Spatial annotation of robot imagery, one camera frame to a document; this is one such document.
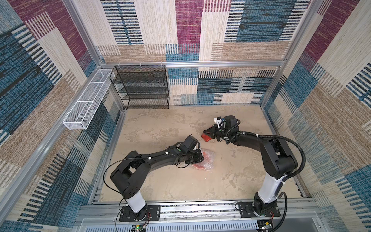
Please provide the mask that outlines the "clear bubble wrap sheet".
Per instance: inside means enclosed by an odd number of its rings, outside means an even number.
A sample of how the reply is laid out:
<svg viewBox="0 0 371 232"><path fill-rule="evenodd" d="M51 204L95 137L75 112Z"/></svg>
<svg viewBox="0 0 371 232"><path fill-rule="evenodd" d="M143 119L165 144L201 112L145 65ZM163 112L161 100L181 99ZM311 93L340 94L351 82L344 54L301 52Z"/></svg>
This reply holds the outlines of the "clear bubble wrap sheet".
<svg viewBox="0 0 371 232"><path fill-rule="evenodd" d="M208 165L208 169L205 171L210 171L214 167L214 159L215 159L215 153L208 149L201 149L202 154L204 156L203 163L206 163Z"/></svg>

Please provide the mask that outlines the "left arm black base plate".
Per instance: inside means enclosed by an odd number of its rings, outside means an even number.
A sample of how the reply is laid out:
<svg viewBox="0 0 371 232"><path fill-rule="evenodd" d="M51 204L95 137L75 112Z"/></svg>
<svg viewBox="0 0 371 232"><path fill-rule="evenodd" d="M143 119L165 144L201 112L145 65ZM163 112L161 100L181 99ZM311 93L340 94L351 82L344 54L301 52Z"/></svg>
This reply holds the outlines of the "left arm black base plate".
<svg viewBox="0 0 371 232"><path fill-rule="evenodd" d="M145 221L159 221L161 212L161 205L146 205L138 213L130 208L130 206L123 206L121 209L119 221L120 222L145 222Z"/></svg>

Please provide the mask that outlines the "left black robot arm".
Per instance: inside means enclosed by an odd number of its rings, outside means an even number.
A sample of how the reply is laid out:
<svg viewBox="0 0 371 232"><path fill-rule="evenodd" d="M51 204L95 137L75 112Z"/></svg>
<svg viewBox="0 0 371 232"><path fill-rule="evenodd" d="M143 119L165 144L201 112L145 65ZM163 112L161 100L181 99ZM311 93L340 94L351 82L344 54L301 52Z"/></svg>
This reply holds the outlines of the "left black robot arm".
<svg viewBox="0 0 371 232"><path fill-rule="evenodd" d="M110 179L129 205L131 213L140 220L147 213L147 203L140 189L151 171L165 166L177 166L183 162L188 166L203 161L204 157L200 149L170 146L151 154L132 151L111 173Z"/></svg>

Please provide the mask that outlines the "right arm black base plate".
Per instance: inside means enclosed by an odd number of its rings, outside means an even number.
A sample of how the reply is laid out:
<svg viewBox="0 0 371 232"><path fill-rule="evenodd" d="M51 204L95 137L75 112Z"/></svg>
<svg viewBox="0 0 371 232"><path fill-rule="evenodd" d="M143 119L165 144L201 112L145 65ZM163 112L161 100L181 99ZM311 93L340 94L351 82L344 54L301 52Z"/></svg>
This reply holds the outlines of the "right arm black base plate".
<svg viewBox="0 0 371 232"><path fill-rule="evenodd" d="M269 204L259 201L237 202L235 209L239 211L241 218L277 218L281 216L277 201Z"/></svg>

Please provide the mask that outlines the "red tape dispenser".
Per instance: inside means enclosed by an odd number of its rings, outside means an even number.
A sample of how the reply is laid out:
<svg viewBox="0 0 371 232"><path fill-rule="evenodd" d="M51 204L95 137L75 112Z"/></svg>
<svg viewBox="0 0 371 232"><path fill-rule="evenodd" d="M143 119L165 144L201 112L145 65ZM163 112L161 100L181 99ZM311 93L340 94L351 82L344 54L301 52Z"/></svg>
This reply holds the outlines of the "red tape dispenser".
<svg viewBox="0 0 371 232"><path fill-rule="evenodd" d="M203 132L201 137L205 142L208 142L208 141L214 139L214 136L212 134L210 134L209 132Z"/></svg>

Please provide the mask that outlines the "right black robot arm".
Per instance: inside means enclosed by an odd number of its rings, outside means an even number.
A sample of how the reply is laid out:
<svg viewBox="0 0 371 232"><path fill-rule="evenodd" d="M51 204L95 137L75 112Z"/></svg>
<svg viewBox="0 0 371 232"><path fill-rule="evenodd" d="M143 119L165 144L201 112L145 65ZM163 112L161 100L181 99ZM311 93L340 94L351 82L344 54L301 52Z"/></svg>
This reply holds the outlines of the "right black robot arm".
<svg viewBox="0 0 371 232"><path fill-rule="evenodd" d="M288 138L222 129L215 124L203 131L203 139L225 141L226 144L260 152L266 176L262 187L254 197L253 208L257 214L264 214L274 208L282 186L293 176L298 167L298 162L287 144Z"/></svg>

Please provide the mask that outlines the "orange plastic bowl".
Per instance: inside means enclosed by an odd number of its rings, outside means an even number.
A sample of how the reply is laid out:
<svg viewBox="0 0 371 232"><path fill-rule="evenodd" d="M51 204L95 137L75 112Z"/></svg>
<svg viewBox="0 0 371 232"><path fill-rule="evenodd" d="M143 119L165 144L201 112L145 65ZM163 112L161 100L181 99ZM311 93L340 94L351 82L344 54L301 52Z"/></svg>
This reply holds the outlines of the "orange plastic bowl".
<svg viewBox="0 0 371 232"><path fill-rule="evenodd" d="M196 164L193 164L193 167L196 168L196 169L199 169L199 170L207 170L208 169L208 165L206 163L196 163Z"/></svg>

